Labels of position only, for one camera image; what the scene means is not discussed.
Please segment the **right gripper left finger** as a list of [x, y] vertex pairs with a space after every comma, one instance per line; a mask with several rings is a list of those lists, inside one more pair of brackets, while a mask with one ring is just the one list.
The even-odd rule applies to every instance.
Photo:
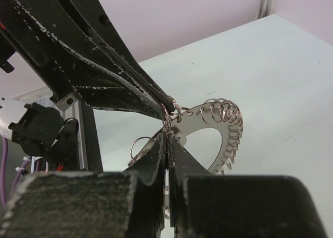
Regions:
[[1, 237], [159, 237], [167, 136], [122, 172], [34, 173], [17, 186]]

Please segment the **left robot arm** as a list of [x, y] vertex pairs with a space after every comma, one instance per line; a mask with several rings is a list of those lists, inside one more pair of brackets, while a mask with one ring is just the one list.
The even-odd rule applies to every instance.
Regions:
[[134, 59], [99, 0], [1, 0], [1, 68], [18, 53], [52, 92], [55, 108], [1, 97], [1, 135], [59, 169], [78, 166], [75, 102], [167, 121], [171, 99]]

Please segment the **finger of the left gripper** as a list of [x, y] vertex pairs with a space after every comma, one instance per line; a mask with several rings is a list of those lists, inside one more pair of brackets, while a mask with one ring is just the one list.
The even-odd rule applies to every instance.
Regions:
[[66, 34], [57, 41], [87, 66], [74, 85], [92, 108], [126, 112], [173, 112], [174, 103], [137, 63], [99, 0], [56, 0]]
[[[56, 105], [64, 106], [70, 95], [85, 102], [74, 85], [90, 78], [75, 78], [87, 65], [55, 38], [66, 34], [56, 7], [56, 0], [1, 0], [1, 35], [50, 88]], [[165, 118], [165, 112], [136, 113]]]

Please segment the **metal disc keyring holder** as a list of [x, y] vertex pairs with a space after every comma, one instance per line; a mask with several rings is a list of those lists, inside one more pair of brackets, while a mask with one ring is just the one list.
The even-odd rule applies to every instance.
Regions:
[[163, 130], [177, 140], [212, 174], [231, 170], [242, 138], [244, 121], [238, 105], [224, 98], [211, 98], [192, 108], [172, 100], [175, 112], [167, 114]]

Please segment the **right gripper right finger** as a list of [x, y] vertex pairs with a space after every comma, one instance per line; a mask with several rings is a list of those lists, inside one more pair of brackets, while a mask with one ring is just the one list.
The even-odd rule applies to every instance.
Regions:
[[312, 198], [289, 176], [215, 176], [168, 135], [175, 237], [326, 237]]

